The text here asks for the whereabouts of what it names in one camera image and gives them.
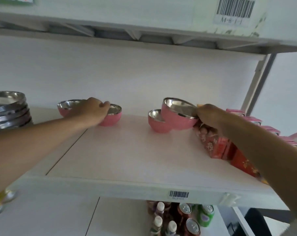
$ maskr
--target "white bottle cap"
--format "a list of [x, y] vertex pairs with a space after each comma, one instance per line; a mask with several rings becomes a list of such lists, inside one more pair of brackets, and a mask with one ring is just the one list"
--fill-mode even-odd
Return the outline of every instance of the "white bottle cap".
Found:
[[177, 224], [175, 221], [170, 221], [168, 224], [168, 230], [172, 233], [177, 231]]
[[155, 219], [154, 219], [154, 225], [157, 226], [157, 227], [160, 227], [160, 226], [162, 226], [162, 224], [163, 224], [162, 217], [156, 216]]
[[163, 202], [158, 202], [157, 210], [163, 211], [165, 209], [165, 204]]

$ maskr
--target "pink bowl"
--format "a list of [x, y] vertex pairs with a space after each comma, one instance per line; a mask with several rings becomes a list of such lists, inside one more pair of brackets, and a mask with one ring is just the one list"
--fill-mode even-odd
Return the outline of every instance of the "pink bowl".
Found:
[[60, 115], [65, 117], [68, 114], [69, 110], [71, 110], [74, 105], [78, 104], [81, 101], [81, 99], [71, 99], [58, 103], [57, 108]]
[[197, 121], [196, 106], [178, 98], [165, 98], [161, 115], [167, 124], [176, 130], [193, 127]]
[[99, 124], [99, 126], [110, 127], [115, 125], [121, 118], [122, 108], [119, 105], [111, 104], [107, 116]]
[[160, 109], [154, 109], [149, 111], [148, 113], [149, 125], [155, 132], [158, 132], [158, 133], [170, 132], [171, 127], [163, 120], [160, 112], [161, 112]]

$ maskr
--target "barcode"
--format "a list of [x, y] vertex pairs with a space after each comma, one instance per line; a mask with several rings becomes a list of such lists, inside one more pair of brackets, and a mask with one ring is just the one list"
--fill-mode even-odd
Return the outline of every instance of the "barcode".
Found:
[[169, 196], [170, 197], [181, 197], [181, 198], [188, 198], [189, 192], [183, 192], [183, 191], [170, 191]]
[[220, 0], [217, 15], [250, 18], [254, 0]]

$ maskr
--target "forearm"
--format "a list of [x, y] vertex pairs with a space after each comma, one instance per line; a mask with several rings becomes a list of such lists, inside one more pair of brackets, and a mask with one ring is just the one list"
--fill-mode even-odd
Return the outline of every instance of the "forearm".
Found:
[[0, 191], [84, 128], [81, 121], [64, 118], [0, 132]]
[[228, 115], [221, 127], [297, 216], [297, 148], [238, 116]]

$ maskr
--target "person's left arm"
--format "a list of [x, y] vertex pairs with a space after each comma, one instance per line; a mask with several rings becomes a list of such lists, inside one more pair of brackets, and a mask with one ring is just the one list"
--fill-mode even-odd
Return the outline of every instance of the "person's left arm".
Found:
[[0, 132], [0, 191], [72, 135], [99, 124], [110, 103], [89, 98], [63, 119]]

